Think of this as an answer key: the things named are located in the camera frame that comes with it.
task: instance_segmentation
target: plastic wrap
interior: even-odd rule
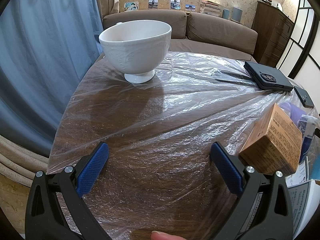
[[[275,102],[318,116],[294,90],[260,90],[243,65],[169,52],[152,80],[131,84],[102,59],[70,99],[47,173],[76,164],[104,140],[110,157],[84,200],[113,239],[149,239],[152,230],[208,239],[236,200],[210,164],[211,144],[237,154],[254,121]],[[311,162],[319,149],[314,139]]]

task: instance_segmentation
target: black phone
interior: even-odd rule
[[[315,107],[307,91],[297,86],[294,87],[294,91],[297,93],[304,107]]]
[[[288,78],[276,68],[248,61],[244,63],[244,68],[263,90],[291,91],[293,89]]]

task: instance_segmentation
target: bowl foot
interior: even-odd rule
[[[130,83],[141,84],[141,83],[149,81],[151,78],[153,78],[154,75],[155,75],[155,70],[151,70],[149,72],[142,73],[142,74],[136,74],[136,75],[124,74],[124,78],[125,78],[125,80],[127,80]]]

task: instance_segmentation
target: fingertip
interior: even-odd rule
[[[185,240],[185,239],[181,236],[173,236],[165,232],[152,231],[151,240]]]

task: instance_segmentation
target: brown sofa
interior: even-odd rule
[[[158,20],[171,25],[169,51],[193,52],[238,60],[252,57],[258,34],[245,26],[219,17],[175,10],[138,10],[111,14],[103,18],[103,28],[118,22]]]

